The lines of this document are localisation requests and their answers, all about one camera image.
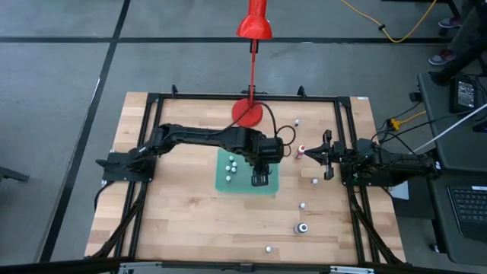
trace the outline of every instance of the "person's foot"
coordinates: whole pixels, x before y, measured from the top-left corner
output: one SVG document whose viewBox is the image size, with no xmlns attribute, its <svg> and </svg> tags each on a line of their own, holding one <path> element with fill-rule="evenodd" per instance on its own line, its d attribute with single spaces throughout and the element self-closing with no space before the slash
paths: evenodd
<svg viewBox="0 0 487 274">
<path fill-rule="evenodd" d="M 431 57 L 428 62 L 432 65 L 444 65 L 457 56 L 449 49 L 443 49 L 440 54 Z"/>
<path fill-rule="evenodd" d="M 462 26 L 462 18 L 445 18 L 438 22 L 440 27 L 443 28 L 454 28 Z"/>
</svg>

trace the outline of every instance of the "green tray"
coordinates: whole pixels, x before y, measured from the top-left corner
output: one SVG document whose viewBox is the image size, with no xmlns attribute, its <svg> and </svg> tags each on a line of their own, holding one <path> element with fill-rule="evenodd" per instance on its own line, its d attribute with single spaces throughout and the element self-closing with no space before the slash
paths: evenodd
<svg viewBox="0 0 487 274">
<path fill-rule="evenodd" d="M 237 163 L 237 173 L 226 171 L 227 166 L 232 167 L 230 156 L 234 156 L 234 162 Z M 279 164 L 270 164 L 271 174 L 269 175 L 269 185 L 252 186 L 250 178 L 252 177 L 253 167 L 245 162 L 245 158 L 240 155 L 230 153 L 223 148 L 218 149 L 218 159 L 216 164 L 215 188 L 222 193 L 246 193 L 246 194 L 264 194 L 272 195 L 279 190 Z"/>
</svg>

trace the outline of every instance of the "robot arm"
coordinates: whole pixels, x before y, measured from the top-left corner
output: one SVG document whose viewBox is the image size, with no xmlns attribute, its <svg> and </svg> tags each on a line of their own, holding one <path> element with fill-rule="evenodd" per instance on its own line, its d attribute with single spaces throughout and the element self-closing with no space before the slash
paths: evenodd
<svg viewBox="0 0 487 274">
<path fill-rule="evenodd" d="M 331 138 L 331 131 L 326 130 L 323 144 L 305 151 L 306 156 L 326 165 L 325 180 L 334 176 L 331 163 L 340 164 L 343 182 L 355 186 L 395 186 L 416 175 L 439 176 L 436 162 L 428 155 L 390 153 L 369 139 L 359 139 L 347 149 L 344 142 L 330 145 Z"/>
<path fill-rule="evenodd" d="M 145 144 L 129 151 L 129 161 L 124 165 L 131 172 L 142 173 L 151 165 L 152 159 L 170 152 L 178 144 L 215 146 L 242 155 L 253 167 L 253 186 L 269 184 L 269 164 L 279 163 L 284 155 L 281 138 L 267 138 L 255 129 L 229 127 L 218 130 L 164 124 L 152 131 Z M 98 164 L 104 167 L 105 171 L 113 166 L 113 163 L 108 161 L 98 161 Z"/>
</svg>

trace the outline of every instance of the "floor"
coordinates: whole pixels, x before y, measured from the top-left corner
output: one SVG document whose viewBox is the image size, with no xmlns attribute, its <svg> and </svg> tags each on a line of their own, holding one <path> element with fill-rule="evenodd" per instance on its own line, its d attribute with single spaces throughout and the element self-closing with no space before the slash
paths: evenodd
<svg viewBox="0 0 487 274">
<path fill-rule="evenodd" d="M 81 160 L 81 165 L 52 260 L 82 258 L 102 174 L 94 160 L 105 158 L 111 149 L 127 91 L 168 92 L 175 84 L 180 92 L 236 93 L 248 85 L 248 43 L 110 45 L 103 39 L 96 41 L 99 43 L 11 39 L 235 37 L 237 25 L 247 13 L 247 2 L 241 0 L 138 0 L 131 1 L 123 27 L 117 28 L 123 2 L 2 1 L 0 165 L 29 174 L 30 180 L 0 184 L 1 265 L 37 260 L 81 129 L 90 129 L 86 148 L 77 151 L 84 152 L 82 158 L 76 154 L 73 160 Z M 407 33 L 428 7 L 428 3 L 413 2 L 350 2 L 380 18 L 395 37 Z M 412 37 L 438 37 L 437 22 L 450 15 L 446 5 L 437 5 Z M 267 18 L 275 37 L 383 38 L 374 24 L 338 0 L 269 0 Z M 270 94 L 295 94 L 303 85 L 309 95 L 366 96 L 379 124 L 413 105 L 408 93 L 416 90 L 416 75 L 436 70 L 427 59 L 443 46 L 261 43 L 256 86 Z M 88 113 L 87 121 L 94 121 L 84 124 L 94 94 L 100 96 L 97 108 L 91 108 L 96 115 Z M 405 128 L 425 119 L 422 116 Z M 404 135 L 413 148 L 430 138 L 428 127 Z M 405 151 L 398 144 L 390 144 L 388 149 Z M 428 245 L 434 236 L 429 222 L 408 218 L 398 218 L 398 222 L 407 260 L 413 265 L 487 271 L 454 264 L 446 255 L 432 253 Z"/>
</svg>

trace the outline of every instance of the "wooden tabletop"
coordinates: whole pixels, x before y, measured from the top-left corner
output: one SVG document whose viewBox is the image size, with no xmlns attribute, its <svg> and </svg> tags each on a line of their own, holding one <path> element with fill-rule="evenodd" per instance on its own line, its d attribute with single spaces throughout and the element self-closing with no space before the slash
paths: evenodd
<svg viewBox="0 0 487 274">
<path fill-rule="evenodd" d="M 119 120 L 113 149 L 128 151 L 136 146 L 145 108 L 146 93 L 128 93 Z M 353 97 L 357 136 L 375 133 L 371 106 L 366 97 Z M 161 123 L 178 123 L 223 129 L 231 123 L 232 100 L 165 99 Z M 278 127 L 299 119 L 295 151 L 299 145 L 321 145 L 325 129 L 338 139 L 333 104 L 323 102 L 266 101 Z M 347 146 L 350 148 L 345 110 L 342 110 Z M 264 110 L 256 129 L 272 134 L 270 115 Z M 291 130 L 279 133 L 284 142 Z M 137 259 L 255 263 L 355 264 L 349 201 L 341 184 L 339 168 L 335 177 L 323 179 L 324 167 L 303 157 L 284 158 L 280 167 L 279 191 L 275 195 L 219 193 L 215 188 L 217 148 L 178 145 L 158 159 L 149 185 L 137 246 Z M 318 178 L 312 185 L 310 180 Z M 117 182 L 101 195 L 94 216 L 86 255 L 98 251 L 119 224 L 127 182 Z M 378 187 L 368 187 L 374 227 L 387 246 L 404 260 L 393 203 Z M 306 209 L 298 208 L 301 202 Z M 293 227 L 308 224 L 306 234 L 296 235 Z M 128 229 L 123 254 L 128 253 Z M 371 259 L 368 239 L 362 228 L 365 255 Z M 272 247 L 267 253 L 266 247 Z"/>
</svg>

